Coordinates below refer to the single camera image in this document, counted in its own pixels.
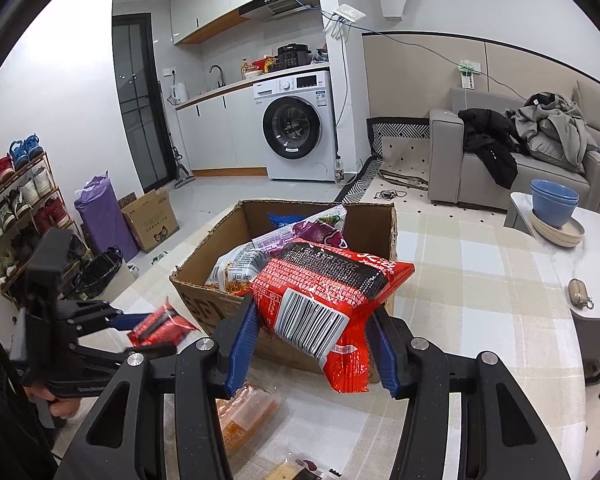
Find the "person's left hand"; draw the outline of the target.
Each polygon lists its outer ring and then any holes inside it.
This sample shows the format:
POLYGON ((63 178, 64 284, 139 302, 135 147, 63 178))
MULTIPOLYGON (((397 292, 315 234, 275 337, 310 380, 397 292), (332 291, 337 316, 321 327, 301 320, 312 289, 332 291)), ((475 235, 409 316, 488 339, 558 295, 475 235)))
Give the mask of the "person's left hand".
POLYGON ((30 387, 24 388, 30 401, 42 399, 48 403, 50 414, 61 419, 70 419, 78 414, 80 399, 58 398, 50 392, 42 382, 35 382, 30 387))

